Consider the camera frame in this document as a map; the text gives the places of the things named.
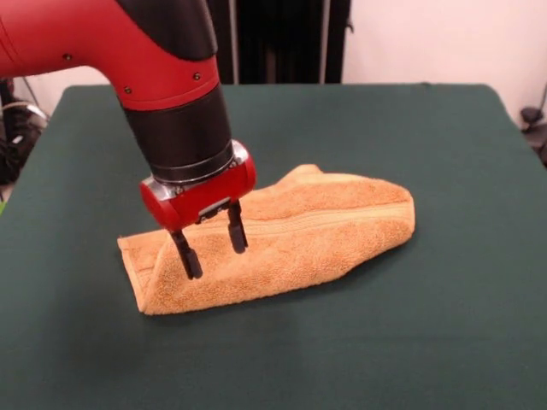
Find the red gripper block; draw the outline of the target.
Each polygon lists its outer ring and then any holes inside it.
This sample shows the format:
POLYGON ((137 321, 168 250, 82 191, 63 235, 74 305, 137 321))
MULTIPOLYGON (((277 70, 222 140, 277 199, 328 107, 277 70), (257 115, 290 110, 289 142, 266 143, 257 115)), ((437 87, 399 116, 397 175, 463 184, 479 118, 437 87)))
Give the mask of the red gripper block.
POLYGON ((255 182, 255 164, 248 150, 235 149, 232 163, 211 179, 175 186, 148 177, 140 183, 140 194, 150 214, 160 227, 173 231, 172 239, 188 279, 201 278, 202 268, 195 250, 179 230, 210 219, 228 207, 232 248, 237 254, 243 254, 248 242, 239 199, 253 190, 255 182))

